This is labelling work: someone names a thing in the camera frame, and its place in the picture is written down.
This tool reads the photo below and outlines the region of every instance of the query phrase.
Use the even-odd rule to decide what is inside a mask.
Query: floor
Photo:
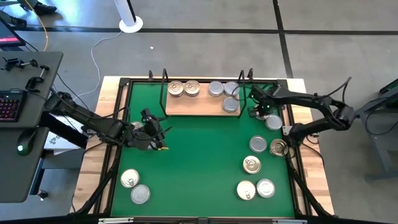
[[[56,16],[42,18],[47,27],[91,28],[89,32],[53,29],[48,51],[64,53],[59,72],[73,90],[80,94],[94,89],[98,75],[90,49],[100,39],[118,33],[114,2],[43,2],[58,6]],[[159,74],[167,68],[175,76],[230,77],[253,68],[255,77],[303,78],[307,91],[319,94],[334,90],[351,76],[346,102],[354,108],[397,78],[395,0],[132,0],[132,5],[144,20],[144,32],[121,34],[94,49],[101,76],[146,75],[148,70]],[[18,5],[4,11],[40,30],[35,16]],[[18,34],[43,49],[43,32]],[[58,90],[67,90],[59,80],[55,84]],[[99,89],[83,96],[91,109],[96,107],[98,93]],[[320,114],[313,111],[313,117]],[[377,172],[379,164],[359,121],[345,132],[321,133],[320,148],[339,217],[398,222],[398,179],[364,179]],[[0,219],[67,214],[76,179],[74,171],[51,170],[42,186],[50,198],[0,204]]]

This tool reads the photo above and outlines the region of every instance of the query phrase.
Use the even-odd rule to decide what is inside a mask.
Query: keyboard
[[[26,91],[0,91],[0,122],[17,122],[26,99]]]

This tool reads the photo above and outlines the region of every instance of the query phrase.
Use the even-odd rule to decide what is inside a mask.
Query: green mat
[[[131,95],[131,121],[141,120],[140,112],[149,108],[162,116],[159,106],[160,84],[135,83]],[[254,102],[248,99],[248,106]],[[249,140],[264,136],[268,145],[281,138],[280,131],[268,130],[264,123],[245,111],[236,117],[170,116],[162,127],[167,133],[167,151],[140,151],[123,148],[111,215],[145,217],[293,217],[292,194],[285,159],[269,151],[254,153]],[[257,174],[243,170],[243,159],[256,156],[262,163]],[[136,169],[140,184],[150,188],[148,202],[131,201],[131,189],[120,183],[121,174]],[[275,185],[275,195],[242,200],[236,186],[242,180],[256,184],[267,178]]]

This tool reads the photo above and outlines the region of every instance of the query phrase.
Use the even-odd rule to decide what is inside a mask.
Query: black desk
[[[0,60],[2,60],[1,57],[19,58],[24,62],[36,59],[39,65],[49,66],[50,70],[44,75],[44,82],[37,86],[40,90],[39,95],[47,98],[63,54],[61,52],[0,52]],[[0,70],[0,90],[10,90],[11,88],[24,90],[28,79],[39,76],[40,73],[40,68],[31,66],[26,66],[23,69],[13,68],[10,72]],[[44,103],[45,101],[40,97],[28,94],[19,121],[0,123],[0,203],[23,202],[27,198],[49,128],[38,128],[34,148],[27,156],[17,155],[16,142],[25,129],[38,125]]]

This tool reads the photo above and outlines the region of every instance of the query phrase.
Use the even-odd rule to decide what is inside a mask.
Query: person's foot
[[[57,10],[57,7],[55,6],[48,6],[45,5],[41,2],[37,2],[35,7],[33,8],[37,15],[48,15],[48,14],[53,14]]]
[[[10,17],[11,17],[10,23],[12,25],[19,27],[19,28],[26,28],[27,23],[26,23],[25,19],[20,19],[20,18],[16,18],[16,17],[12,17],[12,16],[10,16]]]

